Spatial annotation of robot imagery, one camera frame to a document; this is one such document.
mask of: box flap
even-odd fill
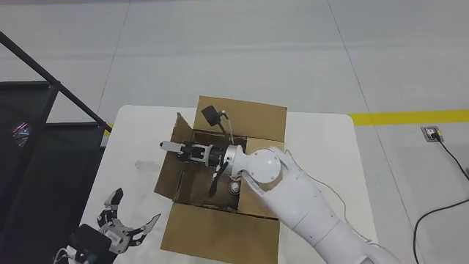
[[[278,149],[284,149],[284,143],[282,142],[249,138],[248,144],[246,145],[246,154],[249,155],[257,150],[266,149],[272,146],[277,147]],[[244,179],[241,180],[240,201],[238,203],[237,210],[244,214],[253,214],[271,218],[276,217],[259,199]]]
[[[193,124],[194,130],[221,132],[218,126],[210,126],[202,115],[202,109],[210,105],[213,105],[218,111],[224,110],[226,112],[232,124],[234,135],[280,142],[285,140],[286,107],[200,96],[196,120]],[[222,118],[221,124],[229,132],[229,124],[226,119]]]
[[[171,142],[181,143],[190,141],[192,138],[192,128],[178,112],[176,123],[174,124],[171,135]],[[177,186],[180,180],[181,172],[184,169],[185,162],[177,159],[177,154],[167,152],[161,167],[160,176],[155,187],[155,193],[168,199],[173,199],[176,195]]]
[[[278,220],[174,203],[161,249],[228,263],[277,263]]]

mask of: wall outlet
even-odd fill
[[[438,142],[437,139],[432,138],[432,134],[434,133],[437,133],[440,136],[440,140],[444,142],[440,129],[436,125],[420,127],[420,129],[422,130],[422,133],[424,133],[424,137],[427,142],[431,142],[431,143]]]

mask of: white cable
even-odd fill
[[[290,152],[290,150],[286,149],[285,150],[286,153],[288,153],[290,155],[290,157],[292,158],[293,162],[295,162],[295,164],[298,166],[298,168],[300,168],[301,170],[303,170],[300,165],[298,165],[298,163],[295,161],[295,159],[293,158],[293,155],[292,153]],[[345,204],[345,201],[342,199],[342,197],[340,197],[340,195],[336,192],[336,190],[334,190],[331,186],[329,186],[327,183],[323,183],[322,181],[320,180],[317,180],[315,179],[314,177],[312,177],[311,175],[309,175],[307,172],[305,172],[303,170],[304,173],[306,173],[306,175],[309,176],[309,178],[311,178],[312,180],[314,180],[315,182],[317,183],[320,183],[321,185],[329,188],[342,202],[342,204],[344,205],[344,221],[345,223],[358,235],[360,236],[362,239],[365,240],[365,242],[367,243],[371,243],[372,240],[370,240],[369,238],[367,238],[366,236],[362,235],[361,233],[359,233],[353,226],[352,224],[349,222],[349,219],[347,218],[347,204]]]
[[[235,143],[235,139],[233,139],[232,122],[230,122],[229,119],[226,119],[226,120],[228,120],[229,133],[232,135],[232,143],[234,144],[234,143]]]
[[[65,254],[63,254],[60,258],[58,258],[60,252],[65,252]],[[57,264],[63,257],[68,257],[68,252],[65,248],[61,248],[57,251],[55,258],[53,259],[53,264]]]
[[[396,259],[396,261],[398,263],[401,263],[401,260],[399,260],[399,258],[397,258],[393,253],[391,253],[391,251],[389,251],[388,249],[386,249],[384,246],[381,246],[380,244],[378,243],[369,243],[371,246],[377,246],[377,247],[380,247],[381,249],[387,251],[387,253],[389,253],[391,256],[393,256],[394,259]]]

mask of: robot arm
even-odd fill
[[[399,263],[390,252],[365,242],[344,223],[330,208],[317,183],[278,148],[245,155],[240,146],[230,145],[224,162],[228,162],[226,171],[232,179],[244,177],[278,219],[312,245],[325,262]]]

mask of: cardboard box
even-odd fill
[[[247,101],[201,96],[193,129],[178,114],[172,142],[224,143],[218,126],[211,127],[202,109],[213,105],[225,110],[232,123],[235,144],[247,154],[276,146],[283,149],[287,108]],[[225,119],[222,124],[229,125]],[[167,153],[155,192],[173,199],[161,248],[228,263],[277,263],[278,219],[256,194],[241,184],[239,196],[228,192],[228,175],[218,181],[214,197],[208,197],[214,169],[185,163]]]

